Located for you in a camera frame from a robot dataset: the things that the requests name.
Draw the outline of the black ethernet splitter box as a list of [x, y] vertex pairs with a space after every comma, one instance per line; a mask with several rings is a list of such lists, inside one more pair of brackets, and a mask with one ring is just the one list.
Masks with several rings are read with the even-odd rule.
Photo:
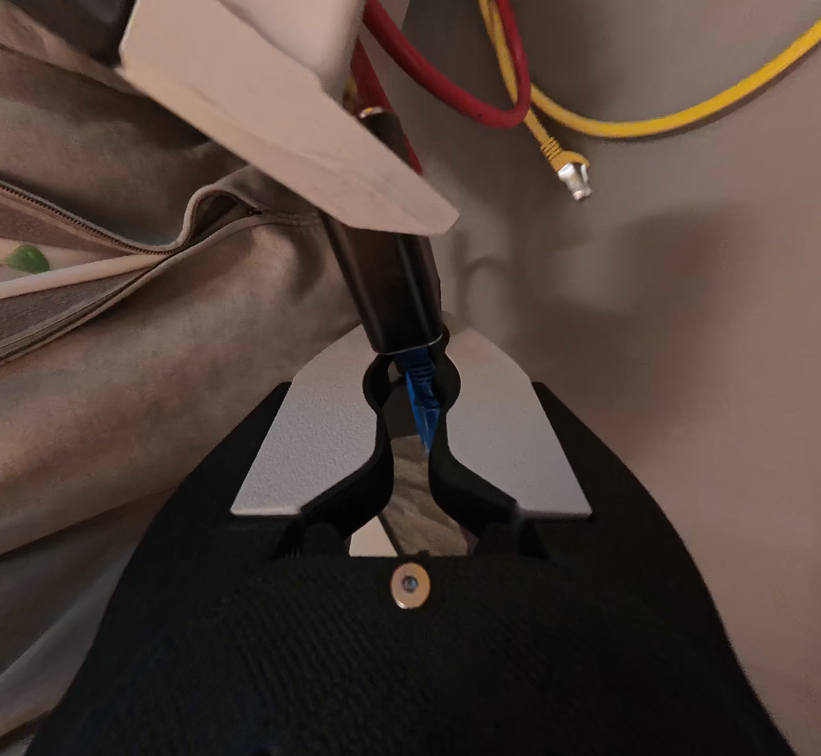
[[373, 351], [397, 355], [439, 341], [442, 298], [430, 240], [321, 217]]

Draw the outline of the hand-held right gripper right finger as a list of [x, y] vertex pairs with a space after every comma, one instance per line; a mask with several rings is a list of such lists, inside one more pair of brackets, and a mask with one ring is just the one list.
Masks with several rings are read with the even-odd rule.
[[537, 389], [516, 361], [470, 327], [446, 327], [434, 364], [441, 414], [431, 493], [446, 515], [475, 538], [498, 525], [591, 517]]

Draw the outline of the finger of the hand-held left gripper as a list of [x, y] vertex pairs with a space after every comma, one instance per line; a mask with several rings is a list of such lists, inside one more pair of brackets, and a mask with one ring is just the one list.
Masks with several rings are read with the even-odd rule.
[[343, 108], [364, 4], [136, 0], [119, 73], [344, 224], [443, 234], [457, 209]]

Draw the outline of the person's grey sweater torso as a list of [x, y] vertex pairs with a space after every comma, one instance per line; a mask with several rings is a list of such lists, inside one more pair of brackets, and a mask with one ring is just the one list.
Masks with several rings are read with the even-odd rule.
[[2, 0], [2, 754], [171, 491], [354, 324], [316, 209]]

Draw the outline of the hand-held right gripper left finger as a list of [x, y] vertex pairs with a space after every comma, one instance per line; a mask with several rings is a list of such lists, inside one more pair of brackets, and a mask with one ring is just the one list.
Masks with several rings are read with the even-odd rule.
[[290, 383], [231, 514], [328, 524], [344, 538], [374, 519], [393, 492], [388, 366], [363, 326], [307, 363]]

